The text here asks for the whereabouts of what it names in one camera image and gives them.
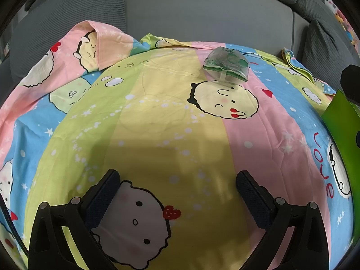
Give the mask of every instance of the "white dot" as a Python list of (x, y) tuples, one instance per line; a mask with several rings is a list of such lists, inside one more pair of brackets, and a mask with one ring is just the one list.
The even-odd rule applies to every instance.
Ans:
[(177, 183), (179, 182), (179, 177), (178, 177), (178, 176), (171, 176), (171, 177), (169, 178), (169, 182), (170, 182), (171, 184), (177, 184)]
[(188, 156), (190, 154), (190, 151), (189, 150), (183, 150), (181, 152), (181, 154), (184, 155), (184, 156)]
[(199, 172), (198, 173), (198, 178), (200, 178), (200, 179), (205, 178), (205, 173), (204, 172)]
[(104, 78), (101, 78), (101, 81), (105, 81), (105, 80), (110, 79), (110, 78), (111, 78), (111, 76), (105, 76)]
[(201, 206), (201, 204), (194, 204), (194, 209), (196, 210), (196, 211), (199, 211), (199, 210), (201, 210), (202, 209), (202, 206)]
[(251, 147), (252, 147), (252, 143), (251, 143), (250, 141), (245, 141), (245, 142), (244, 142), (244, 146), (245, 146), (246, 148), (251, 148)]
[(125, 98), (127, 99), (127, 100), (131, 100), (131, 99), (133, 99), (135, 96), (133, 95), (133, 94), (128, 94), (127, 96), (125, 96)]

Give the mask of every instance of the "white star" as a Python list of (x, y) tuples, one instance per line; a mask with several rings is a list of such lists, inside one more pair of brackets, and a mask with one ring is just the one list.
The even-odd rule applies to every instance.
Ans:
[(338, 221), (337, 221), (338, 226), (339, 226), (339, 223), (341, 223), (341, 219), (342, 219), (342, 216), (340, 215), (340, 216), (338, 217)]
[(44, 133), (49, 134), (49, 137), (53, 135), (53, 133), (54, 133), (54, 132), (53, 132), (53, 128), (51, 128), (50, 130), (49, 130), (48, 128), (46, 128), (46, 130), (47, 130), (47, 131), (44, 132)]
[(308, 146), (307, 146), (307, 141), (306, 141), (305, 139), (301, 139), (301, 140), (299, 140), (299, 142), (300, 142), (301, 146), (303, 146), (303, 147), (305, 147), (305, 148), (308, 147)]
[(281, 147), (284, 150), (284, 153), (290, 154), (290, 152), (293, 152), (291, 145), (286, 145)]
[(91, 114), (91, 111), (90, 111), (90, 110), (87, 110), (87, 111), (85, 111), (85, 112), (82, 113), (82, 115), (84, 115), (84, 116), (87, 116), (87, 115), (90, 115), (90, 114)]
[(288, 132), (283, 132), (283, 135), (286, 140), (294, 140), (293, 135)]

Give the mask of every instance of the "cartoon face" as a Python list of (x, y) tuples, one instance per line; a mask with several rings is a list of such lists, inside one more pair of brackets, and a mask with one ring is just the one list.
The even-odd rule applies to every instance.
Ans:
[(67, 114), (73, 104), (79, 101), (90, 87), (90, 83), (80, 77), (51, 92), (49, 100), (58, 110)]
[(10, 193), (13, 185), (13, 159), (7, 161), (0, 170), (0, 193), (10, 210)]
[(74, 57), (80, 60), (80, 65), (87, 71), (92, 72), (98, 69), (96, 58), (96, 43), (98, 36), (93, 30), (81, 38)]
[(168, 46), (172, 46), (172, 44), (170, 42), (167, 42), (164, 38), (161, 40), (158, 40), (155, 44), (156, 48), (163, 48), (163, 47), (168, 47)]
[(224, 119), (250, 118), (259, 109), (257, 98), (240, 85), (219, 81), (192, 83), (189, 103), (205, 113)]
[(315, 80), (315, 85), (320, 88), (321, 92), (324, 92), (325, 91), (325, 84), (322, 83), (320, 80), (318, 79), (314, 79)]
[(285, 67), (283, 65), (280, 65), (280, 64), (274, 64), (275, 67), (278, 67), (278, 68), (282, 68), (282, 69), (285, 69), (285, 70), (288, 70), (290, 74), (292, 75), (301, 75), (300, 73), (296, 72), (295, 70), (293, 69), (290, 69), (288, 67)]
[[(151, 192), (122, 181), (99, 226), (92, 232), (98, 235), (103, 251), (113, 262), (145, 269), (167, 246), (171, 236), (170, 218), (165, 219), (164, 212)], [(179, 210), (173, 212), (180, 216)]]
[(308, 98), (310, 98), (312, 101), (316, 102), (318, 105), (321, 105), (321, 99), (313, 93), (310, 89), (307, 87), (303, 87), (302, 90), (305, 92)]
[(332, 166), (335, 176), (336, 187), (343, 198), (348, 199), (351, 194), (349, 178), (342, 162), (340, 152), (334, 141), (328, 146), (328, 161)]
[(51, 74), (54, 67), (54, 55), (49, 50), (44, 57), (29, 71), (21, 83), (25, 87), (33, 87), (43, 83)]

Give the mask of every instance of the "pink stripe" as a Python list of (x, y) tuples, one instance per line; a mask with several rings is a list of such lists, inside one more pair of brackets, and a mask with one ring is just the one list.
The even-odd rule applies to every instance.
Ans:
[[(199, 61), (203, 63), (208, 51), (198, 51)], [(290, 204), (306, 205), (314, 201), (319, 205), (331, 253), (330, 212), (326, 200), (326, 186), (311, 151), (301, 145), (299, 140), (305, 136), (296, 121), (289, 116), (284, 107), (273, 95), (265, 94), (268, 89), (249, 72), (249, 80), (242, 84), (258, 99), (258, 112), (248, 119), (223, 119), (227, 131), (234, 166), (237, 172), (247, 170), (253, 178), (274, 196), (281, 196)], [(283, 133), (291, 134), (293, 140), (286, 140)], [(284, 146), (291, 145), (293, 152), (285, 153)], [(257, 228), (247, 212), (247, 222), (252, 250), (264, 234)], [(292, 231), (288, 231), (270, 269), (277, 267), (282, 260), (290, 241)]]

